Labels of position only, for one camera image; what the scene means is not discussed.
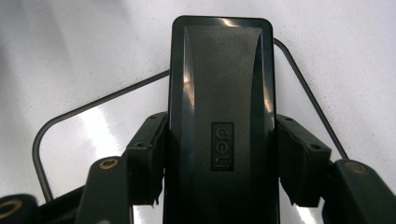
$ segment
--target black plastic part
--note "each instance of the black plastic part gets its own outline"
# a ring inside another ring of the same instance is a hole
[[[0,224],[38,224],[40,219],[35,197],[17,194],[0,199]]]
[[[40,206],[43,224],[72,224],[76,218],[78,205],[84,187],[80,187],[67,194]]]
[[[122,154],[127,161],[131,200],[135,205],[153,205],[163,190],[166,127],[166,112],[148,117]]]
[[[263,19],[175,20],[164,223],[278,223],[273,47]]]
[[[91,166],[76,224],[131,223],[126,169],[122,157],[104,158]]]
[[[332,151],[294,119],[276,115],[279,177],[291,203],[317,207]]]
[[[396,223],[395,195],[366,164],[337,161],[329,173],[328,185],[324,223]]]

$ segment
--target black plastic cover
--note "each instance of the black plastic cover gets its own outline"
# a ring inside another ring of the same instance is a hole
[[[340,160],[329,172],[325,224],[396,223],[396,197],[373,168]]]
[[[35,197],[28,194],[17,194],[0,198],[0,224],[21,223],[41,223]]]
[[[296,120],[276,115],[279,177],[291,203],[317,207],[332,151]]]
[[[180,17],[171,52],[164,223],[277,223],[271,24]]]
[[[126,162],[123,157],[96,161],[90,169],[76,224],[131,223]]]
[[[41,213],[41,223],[74,223],[84,188],[85,186],[74,189],[59,198],[41,205],[39,207]]]
[[[153,205],[163,190],[166,124],[166,112],[149,116],[122,154],[134,205]]]

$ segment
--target black wire frame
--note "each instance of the black wire frame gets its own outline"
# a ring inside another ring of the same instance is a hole
[[[341,157],[343,159],[348,159],[347,153],[345,152],[343,146],[341,145],[341,142],[339,141],[339,139],[337,138],[337,135],[335,134],[334,130],[332,129],[332,125],[327,120],[326,116],[324,115],[323,110],[321,109],[317,99],[314,96],[314,93],[309,88],[308,83],[305,81],[303,74],[301,73],[300,69],[297,66],[297,63],[294,61],[293,57],[291,56],[291,53],[289,52],[288,48],[281,41],[279,41],[278,39],[275,39],[275,38],[274,38],[274,44],[276,46],[278,46],[282,50],[282,52],[285,54],[291,68],[293,69],[295,75],[297,76],[301,85],[303,86],[306,95],[308,96],[309,100],[311,101],[312,105],[314,106],[315,110],[317,111],[317,113],[320,117],[320,120],[322,121],[327,132],[329,133],[329,136],[332,139],[332,141],[334,142]],[[37,173],[38,181],[40,183],[41,189],[44,194],[44,198],[47,203],[53,200],[53,195],[52,195],[52,191],[50,189],[49,181],[48,181],[46,173],[44,171],[43,164],[40,159],[40,144],[41,144],[41,140],[43,139],[43,136],[47,132],[47,130],[58,122],[61,122],[65,119],[74,117],[75,115],[80,114],[86,110],[89,110],[95,106],[98,106],[105,102],[113,100],[113,99],[115,99],[119,96],[122,96],[123,94],[126,94],[128,92],[135,91],[143,86],[146,86],[154,81],[157,81],[157,80],[159,80],[163,77],[167,77],[167,76],[169,76],[169,71],[164,71],[154,77],[149,77],[149,78],[147,78],[143,81],[140,81],[132,86],[129,86],[125,89],[113,92],[113,93],[111,93],[103,98],[100,98],[96,101],[93,101],[87,105],[83,105],[77,109],[74,109],[74,110],[69,111],[65,114],[62,114],[54,119],[51,119],[40,129],[40,131],[38,131],[38,133],[35,137],[35,141],[33,142],[32,155],[33,155],[33,163],[35,166],[35,171]]]

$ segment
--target embossed logo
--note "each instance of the embossed logo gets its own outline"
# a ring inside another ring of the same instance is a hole
[[[212,171],[233,171],[233,123],[212,123]]]

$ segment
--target brass grommet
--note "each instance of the brass grommet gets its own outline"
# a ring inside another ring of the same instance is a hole
[[[0,203],[0,208],[6,207],[8,205],[12,206],[11,209],[7,210],[4,213],[0,213],[0,219],[9,217],[12,214],[14,214],[15,212],[17,212],[18,210],[20,210],[20,208],[22,207],[22,201],[19,199],[12,199],[5,203]]]
[[[368,170],[366,167],[358,164],[357,162],[354,161],[348,161],[346,162],[346,167],[349,168],[350,170],[359,173],[359,174],[367,174]]]
[[[102,170],[108,170],[108,169],[111,169],[111,168],[117,166],[117,164],[119,164],[119,161],[117,161],[116,159],[107,159],[105,161],[102,161],[99,164],[99,167]]]

